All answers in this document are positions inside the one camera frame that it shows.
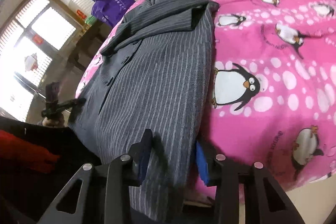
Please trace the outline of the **person's left hand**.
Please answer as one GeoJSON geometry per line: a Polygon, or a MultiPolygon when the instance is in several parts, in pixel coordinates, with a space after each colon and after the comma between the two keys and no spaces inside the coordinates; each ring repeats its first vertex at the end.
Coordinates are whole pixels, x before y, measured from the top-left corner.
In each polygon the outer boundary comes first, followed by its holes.
{"type": "Polygon", "coordinates": [[[60,113],[57,117],[53,117],[52,119],[44,117],[37,123],[37,125],[52,128],[62,128],[64,127],[64,115],[60,113]]]}

